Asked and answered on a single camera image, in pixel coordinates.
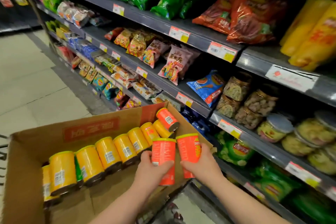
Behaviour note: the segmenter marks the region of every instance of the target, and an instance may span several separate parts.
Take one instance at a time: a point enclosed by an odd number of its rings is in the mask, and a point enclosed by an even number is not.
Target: jar of snacks
[[[279,99],[278,88],[269,84],[263,84],[260,89],[253,92],[244,105],[252,112],[261,114],[262,116],[268,115],[275,107],[275,102]]]
[[[318,149],[307,157],[309,163],[327,175],[336,175],[336,144]]]
[[[276,143],[293,130],[292,123],[284,116],[271,113],[267,116],[267,120],[260,124],[257,132],[262,139]]]
[[[297,130],[288,134],[281,143],[286,151],[296,156],[305,156],[320,148],[320,146],[304,140]]]
[[[250,89],[252,76],[246,72],[238,72],[231,77],[224,88],[224,95],[236,101],[242,101]]]
[[[220,114],[232,118],[234,114],[237,112],[239,106],[240,102],[233,100],[232,98],[229,98],[228,96],[222,94],[216,109]]]
[[[246,128],[255,129],[263,119],[263,116],[242,106],[234,118],[239,124],[244,124]]]
[[[316,111],[315,118],[309,118],[297,126],[297,131],[307,141],[325,145],[336,138],[336,115],[329,111]]]

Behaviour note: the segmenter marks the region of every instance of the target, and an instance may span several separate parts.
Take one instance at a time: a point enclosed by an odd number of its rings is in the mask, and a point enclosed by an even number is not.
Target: red hanging package
[[[227,40],[260,44],[273,40],[272,29],[287,7],[281,0],[230,0],[231,33]]]
[[[229,0],[217,0],[203,14],[193,19],[192,22],[212,28],[224,34],[229,34],[230,12],[231,4]]]

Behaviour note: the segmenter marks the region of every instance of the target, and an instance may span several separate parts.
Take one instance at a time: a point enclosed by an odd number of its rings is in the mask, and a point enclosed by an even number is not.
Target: orange canister
[[[76,152],[85,186],[92,186],[101,181],[104,168],[94,145],[88,145]]]
[[[50,172],[49,165],[42,167],[43,173],[43,201],[44,207],[50,207],[52,205],[56,205],[61,202],[61,198],[59,196],[52,197],[50,196]]]
[[[117,136],[113,139],[113,143],[117,148],[121,161],[124,165],[129,165],[136,160],[137,153],[127,134]]]
[[[174,132],[180,126],[177,119],[168,111],[166,107],[161,108],[156,113],[156,117],[161,121],[169,132]]]
[[[112,137],[108,136],[100,139],[95,143],[95,146],[105,172],[114,173],[121,168],[122,161]]]
[[[169,160],[175,161],[176,140],[171,138],[156,138],[153,140],[152,164],[155,167]],[[169,186],[175,183],[175,164],[169,169],[160,182],[160,186]]]
[[[142,133],[141,128],[132,128],[128,131],[127,135],[137,154],[149,148],[149,144]]]
[[[62,151],[49,158],[50,195],[57,196],[75,189],[77,184],[75,154]]]
[[[160,120],[154,121],[153,126],[161,138],[170,138],[174,134],[174,132],[169,132]]]
[[[153,145],[153,139],[160,138],[159,134],[156,132],[153,124],[151,122],[147,122],[143,124],[141,127],[141,131],[143,135],[145,136],[149,146]]]
[[[198,140],[198,134],[185,134],[176,137],[178,151],[182,161],[189,161],[192,163],[198,162],[201,156],[201,144]],[[192,172],[183,168],[184,178],[195,178]]]

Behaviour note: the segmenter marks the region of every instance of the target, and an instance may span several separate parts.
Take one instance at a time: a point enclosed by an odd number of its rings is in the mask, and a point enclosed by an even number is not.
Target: forearm
[[[149,193],[132,185],[112,202],[90,224],[134,224],[138,213],[146,203]]]
[[[214,179],[209,188],[238,224],[289,224],[224,176]]]

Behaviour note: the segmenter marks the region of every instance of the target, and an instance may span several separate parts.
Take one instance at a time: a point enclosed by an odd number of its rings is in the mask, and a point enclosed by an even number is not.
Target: person's right arm
[[[191,171],[218,197],[230,217],[238,224],[289,224],[258,200],[229,182],[212,156],[208,146],[202,144],[197,163],[182,161],[181,165]]]

